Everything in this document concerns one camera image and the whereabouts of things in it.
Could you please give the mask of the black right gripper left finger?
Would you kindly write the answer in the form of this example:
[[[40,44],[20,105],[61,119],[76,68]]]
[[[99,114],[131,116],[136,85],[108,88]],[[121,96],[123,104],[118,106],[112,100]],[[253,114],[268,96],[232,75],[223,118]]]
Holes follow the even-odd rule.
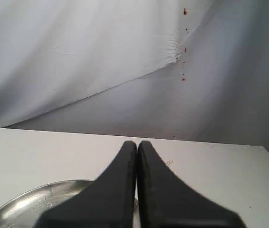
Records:
[[[125,141],[106,170],[67,201],[44,212],[37,228],[130,228],[136,188],[137,147]]]

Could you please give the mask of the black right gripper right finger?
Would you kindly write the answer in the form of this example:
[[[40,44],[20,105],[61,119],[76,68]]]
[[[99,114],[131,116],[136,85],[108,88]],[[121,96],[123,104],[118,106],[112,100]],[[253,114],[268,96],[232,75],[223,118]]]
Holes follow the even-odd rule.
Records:
[[[180,180],[149,141],[138,148],[137,183],[143,228],[242,228],[240,216]]]

